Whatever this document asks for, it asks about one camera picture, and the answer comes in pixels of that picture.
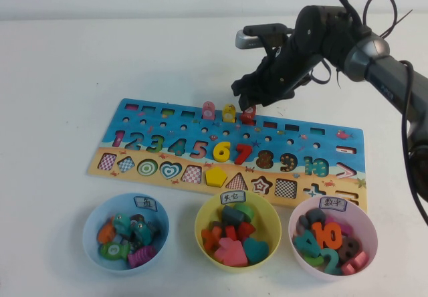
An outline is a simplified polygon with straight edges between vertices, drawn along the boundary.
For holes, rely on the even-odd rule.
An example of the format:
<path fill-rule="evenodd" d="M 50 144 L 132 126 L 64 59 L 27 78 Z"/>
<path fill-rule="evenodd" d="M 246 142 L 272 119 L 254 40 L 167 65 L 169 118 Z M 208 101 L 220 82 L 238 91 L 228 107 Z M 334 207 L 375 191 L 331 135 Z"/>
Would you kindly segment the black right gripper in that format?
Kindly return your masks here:
<path fill-rule="evenodd" d="M 269 106 L 293 98 L 294 90 L 308 81 L 307 75 L 321 62 L 321 55 L 305 53 L 291 35 L 281 47 L 265 56 L 257 69 L 232 83 L 239 107 Z"/>

